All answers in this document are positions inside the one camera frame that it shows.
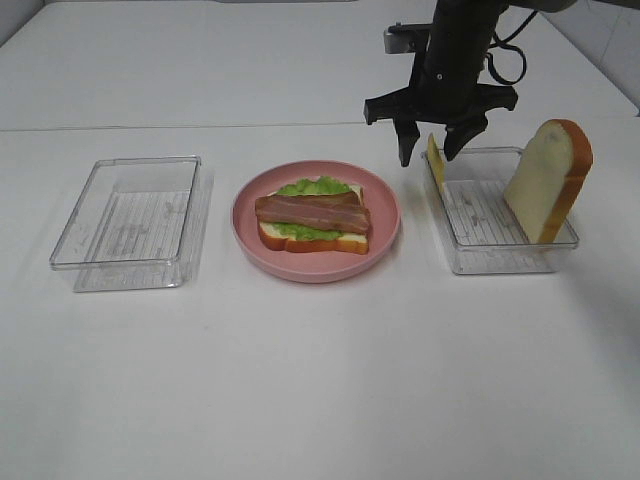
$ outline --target pink plate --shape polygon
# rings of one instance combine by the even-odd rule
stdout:
[[[256,198],[300,178],[315,179],[321,175],[362,186],[365,205],[371,212],[369,253],[366,255],[276,252],[260,240],[254,212]],[[286,280],[325,283],[361,273],[387,253],[400,227],[400,207],[391,188],[373,173],[348,163],[308,160],[267,170],[247,183],[233,203],[231,219],[240,247],[258,267]]]

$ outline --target slice of bread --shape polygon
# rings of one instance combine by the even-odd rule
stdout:
[[[591,144],[571,120],[543,123],[525,147],[504,199],[531,243],[551,243],[593,163]]]
[[[358,194],[360,203],[364,203],[364,192],[360,185],[349,185]],[[369,251],[366,235],[343,233],[333,240],[298,240],[295,235],[284,235],[269,222],[258,221],[258,235],[262,243],[270,250],[285,250],[293,253],[338,251],[364,255]]]

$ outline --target robotic arm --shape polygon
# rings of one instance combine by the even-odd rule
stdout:
[[[640,8],[640,0],[598,0]],[[394,25],[385,32],[388,53],[415,53],[409,85],[365,100],[367,124],[393,119],[400,163],[409,165],[420,138],[416,122],[446,125],[444,152],[452,160],[488,125],[486,112],[515,108],[509,85],[477,83],[500,14],[509,5],[558,12],[576,0],[438,0],[433,23]]]

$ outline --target clear plastic container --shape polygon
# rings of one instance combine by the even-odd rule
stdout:
[[[205,190],[198,157],[96,162],[50,266],[75,292],[180,286],[199,262]]]
[[[453,273],[556,272],[577,248],[578,235],[568,221],[553,243],[529,243],[504,202],[521,154],[516,147],[462,150],[445,166],[442,194],[425,162],[427,195]]]

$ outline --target bacon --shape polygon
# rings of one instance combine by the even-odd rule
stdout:
[[[371,227],[369,210],[353,203],[353,196],[337,195],[269,195],[256,200],[255,211],[261,222],[305,225],[319,230],[365,235]]]

